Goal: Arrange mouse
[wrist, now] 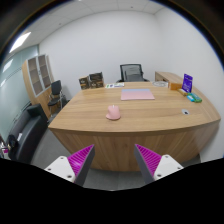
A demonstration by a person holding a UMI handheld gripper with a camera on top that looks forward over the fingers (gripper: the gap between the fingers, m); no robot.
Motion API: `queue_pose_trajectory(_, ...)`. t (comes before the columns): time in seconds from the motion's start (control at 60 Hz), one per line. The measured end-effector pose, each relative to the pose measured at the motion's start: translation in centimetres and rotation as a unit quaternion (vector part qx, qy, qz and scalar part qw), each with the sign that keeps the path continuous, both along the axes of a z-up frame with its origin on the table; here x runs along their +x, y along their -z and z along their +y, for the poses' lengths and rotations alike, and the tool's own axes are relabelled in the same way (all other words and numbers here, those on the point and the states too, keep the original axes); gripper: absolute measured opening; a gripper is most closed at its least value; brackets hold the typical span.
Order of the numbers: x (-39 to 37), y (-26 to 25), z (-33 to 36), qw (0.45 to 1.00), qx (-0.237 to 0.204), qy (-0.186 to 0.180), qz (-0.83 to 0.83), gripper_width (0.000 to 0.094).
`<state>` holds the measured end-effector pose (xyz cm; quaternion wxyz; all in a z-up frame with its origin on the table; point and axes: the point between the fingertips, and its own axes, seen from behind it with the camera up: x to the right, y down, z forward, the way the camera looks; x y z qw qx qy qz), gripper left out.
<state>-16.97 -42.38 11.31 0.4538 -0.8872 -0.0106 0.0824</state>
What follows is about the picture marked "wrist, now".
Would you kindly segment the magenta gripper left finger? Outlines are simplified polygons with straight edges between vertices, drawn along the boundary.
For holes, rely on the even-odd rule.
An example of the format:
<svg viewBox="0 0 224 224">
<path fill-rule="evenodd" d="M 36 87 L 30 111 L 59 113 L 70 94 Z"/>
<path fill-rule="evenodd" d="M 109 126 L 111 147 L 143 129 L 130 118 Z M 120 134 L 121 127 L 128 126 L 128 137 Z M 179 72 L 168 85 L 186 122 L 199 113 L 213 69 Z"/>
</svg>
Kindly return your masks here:
<svg viewBox="0 0 224 224">
<path fill-rule="evenodd" d="M 45 170 L 82 186 L 95 156 L 94 145 L 87 146 L 74 154 L 66 157 L 59 156 Z"/>
</svg>

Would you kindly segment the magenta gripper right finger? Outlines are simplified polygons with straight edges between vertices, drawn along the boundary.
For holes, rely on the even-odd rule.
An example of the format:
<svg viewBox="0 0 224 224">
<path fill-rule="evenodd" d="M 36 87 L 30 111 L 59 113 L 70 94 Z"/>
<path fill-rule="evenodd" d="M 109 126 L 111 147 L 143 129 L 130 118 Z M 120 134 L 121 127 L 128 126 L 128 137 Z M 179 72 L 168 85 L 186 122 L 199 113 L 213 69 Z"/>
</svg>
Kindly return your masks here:
<svg viewBox="0 0 224 224">
<path fill-rule="evenodd" d="M 134 155 L 146 184 L 183 169 L 170 155 L 159 155 L 139 144 L 134 146 Z"/>
</svg>

